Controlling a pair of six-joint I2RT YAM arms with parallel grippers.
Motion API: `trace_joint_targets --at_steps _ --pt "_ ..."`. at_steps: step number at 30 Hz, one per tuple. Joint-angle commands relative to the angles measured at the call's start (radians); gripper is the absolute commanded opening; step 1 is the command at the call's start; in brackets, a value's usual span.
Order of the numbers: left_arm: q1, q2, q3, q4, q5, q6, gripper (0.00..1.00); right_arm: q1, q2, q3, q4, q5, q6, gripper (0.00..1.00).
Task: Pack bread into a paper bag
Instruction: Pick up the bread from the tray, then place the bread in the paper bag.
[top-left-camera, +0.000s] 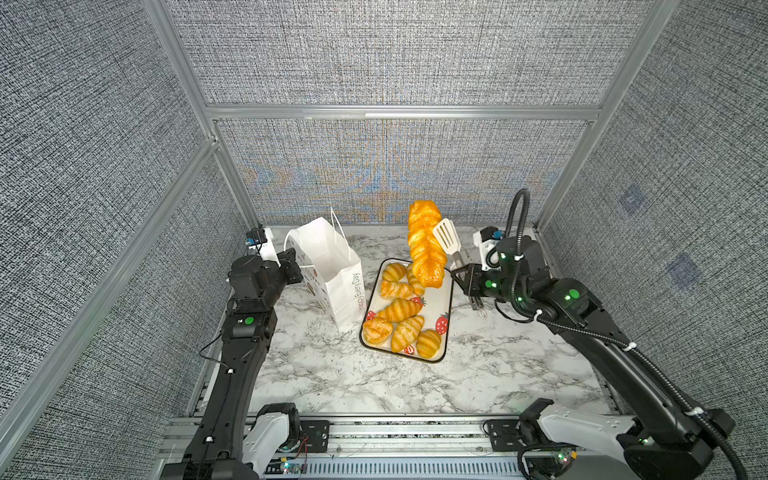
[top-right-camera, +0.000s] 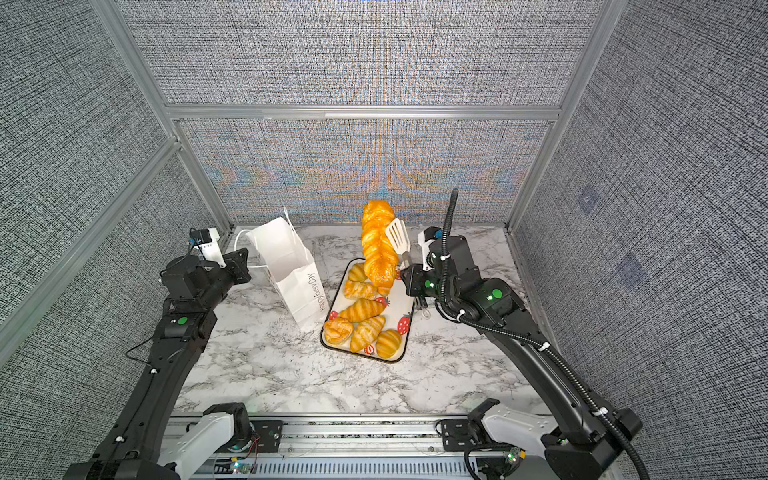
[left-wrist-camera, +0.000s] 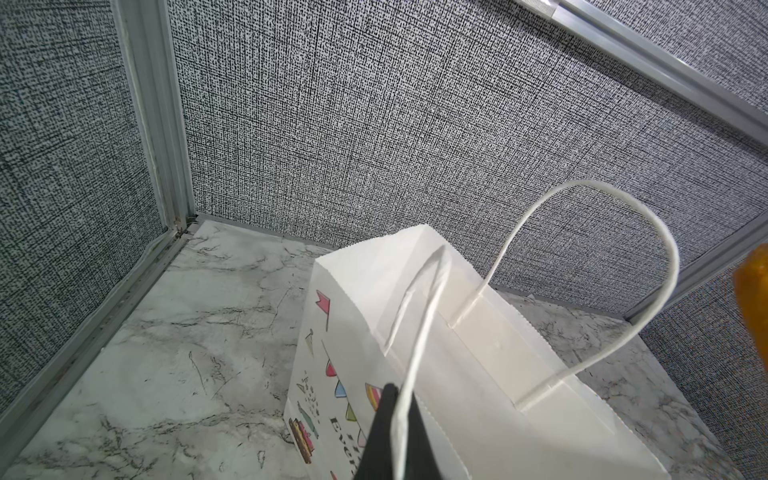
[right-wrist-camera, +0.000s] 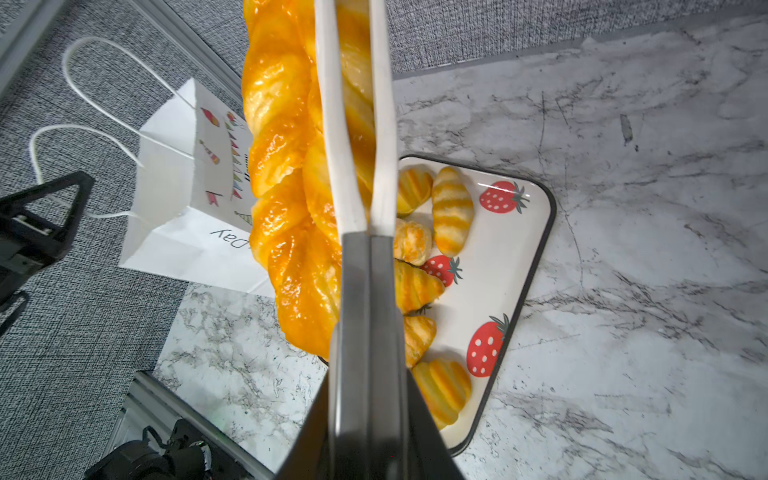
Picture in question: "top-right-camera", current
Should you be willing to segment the white paper gift bag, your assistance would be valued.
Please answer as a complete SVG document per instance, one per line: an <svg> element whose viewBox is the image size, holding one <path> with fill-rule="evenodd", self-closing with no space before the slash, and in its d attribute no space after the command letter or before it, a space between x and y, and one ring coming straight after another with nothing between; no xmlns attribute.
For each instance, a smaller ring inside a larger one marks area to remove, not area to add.
<svg viewBox="0 0 768 480"><path fill-rule="evenodd" d="M265 269L286 308L302 332L320 325L328 301L314 257L303 244L287 209L282 216L256 228L237 233L233 249L248 241L262 259L248 268Z"/></svg>

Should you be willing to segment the long braided bread loaf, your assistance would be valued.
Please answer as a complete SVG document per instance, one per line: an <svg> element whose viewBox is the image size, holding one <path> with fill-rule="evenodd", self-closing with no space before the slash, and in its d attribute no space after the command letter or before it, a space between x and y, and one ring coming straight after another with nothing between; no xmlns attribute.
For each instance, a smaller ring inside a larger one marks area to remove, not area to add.
<svg viewBox="0 0 768 480"><path fill-rule="evenodd" d="M363 269L367 278L383 295L391 290L398 265L398 254L386 235L386 228L394 219L392 207L384 200L369 201L363 210Z"/></svg>

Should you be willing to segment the small croissant second row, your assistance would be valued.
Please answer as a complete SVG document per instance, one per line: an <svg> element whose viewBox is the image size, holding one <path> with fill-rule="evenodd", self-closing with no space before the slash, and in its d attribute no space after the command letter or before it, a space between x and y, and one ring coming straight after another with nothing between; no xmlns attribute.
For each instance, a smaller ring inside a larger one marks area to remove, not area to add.
<svg viewBox="0 0 768 480"><path fill-rule="evenodd" d="M379 289L369 282L347 281L343 287L343 294L350 300L375 300L380 296Z"/></svg>

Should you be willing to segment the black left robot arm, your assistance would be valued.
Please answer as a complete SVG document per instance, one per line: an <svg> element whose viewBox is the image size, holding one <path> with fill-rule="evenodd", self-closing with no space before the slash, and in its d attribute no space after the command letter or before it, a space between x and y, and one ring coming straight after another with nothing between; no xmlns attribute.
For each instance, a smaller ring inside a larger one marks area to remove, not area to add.
<svg viewBox="0 0 768 480"><path fill-rule="evenodd" d="M144 371L105 440L68 479L188 479L221 447L241 451L253 429L241 403L215 405L179 442L161 447L180 390L211 336L215 308L250 281L245 248L221 262L185 255L160 273L169 295L149 342Z"/></svg>

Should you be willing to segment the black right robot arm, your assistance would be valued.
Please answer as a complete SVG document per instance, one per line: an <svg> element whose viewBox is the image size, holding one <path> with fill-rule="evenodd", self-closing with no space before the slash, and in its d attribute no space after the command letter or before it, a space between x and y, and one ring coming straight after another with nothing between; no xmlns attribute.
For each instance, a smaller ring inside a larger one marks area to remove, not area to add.
<svg viewBox="0 0 768 480"><path fill-rule="evenodd" d="M481 276L466 238L429 227L419 233L418 244L421 261L402 274L407 294L433 299L444 319L476 329L497 346L555 423L538 433L500 401L487 399L468 415L479 435L475 448L509 444L544 458L561 479L597 479L626 454L638 476L649 478L632 444L642 428L639 417L629 408L614 408L580 378L508 283Z"/></svg>

